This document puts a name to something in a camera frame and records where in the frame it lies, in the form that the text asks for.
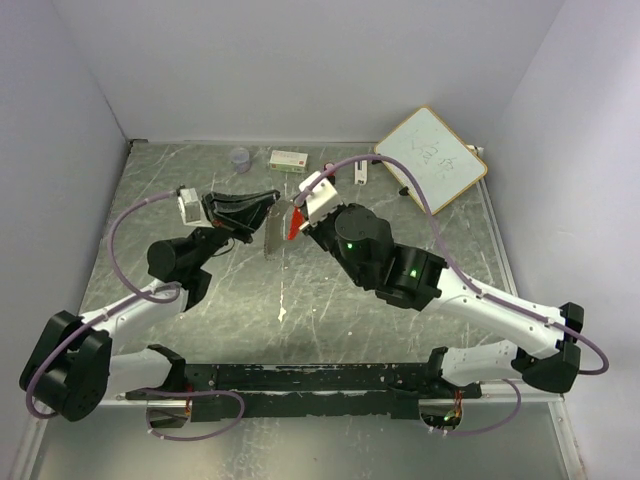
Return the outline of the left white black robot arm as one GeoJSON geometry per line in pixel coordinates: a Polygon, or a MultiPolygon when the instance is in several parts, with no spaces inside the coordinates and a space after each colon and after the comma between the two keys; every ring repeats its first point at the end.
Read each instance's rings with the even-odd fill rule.
{"type": "Polygon", "coordinates": [[[265,223],[280,193],[199,195],[179,187],[147,197],[113,221],[107,251],[114,274],[127,296],[100,309],[74,315],[66,310],[46,323],[21,373],[27,411],[41,420],[61,416],[79,421],[106,397],[151,388],[162,398],[181,395],[187,385],[186,361],[161,345],[134,354],[121,346],[155,323],[176,318],[206,296],[212,276],[204,268],[234,242],[249,244],[265,223]],[[151,282],[136,287],[123,273],[115,255],[116,232],[132,213],[173,199],[182,221],[193,229],[186,237],[156,241],[148,247],[151,282]]]}

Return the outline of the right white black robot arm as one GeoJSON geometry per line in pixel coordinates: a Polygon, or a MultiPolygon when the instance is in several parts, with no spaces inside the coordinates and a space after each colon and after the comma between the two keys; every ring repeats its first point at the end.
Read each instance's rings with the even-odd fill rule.
{"type": "Polygon", "coordinates": [[[580,370],[581,350],[564,327],[582,326],[583,309],[535,307],[478,283],[466,285],[442,257],[394,241],[388,221],[358,204],[341,204],[318,217],[305,214],[302,231],[329,253],[353,283],[386,304],[443,311],[498,335],[497,343],[432,351],[426,390],[448,396],[457,386],[520,379],[538,390],[564,394],[580,370]]]}

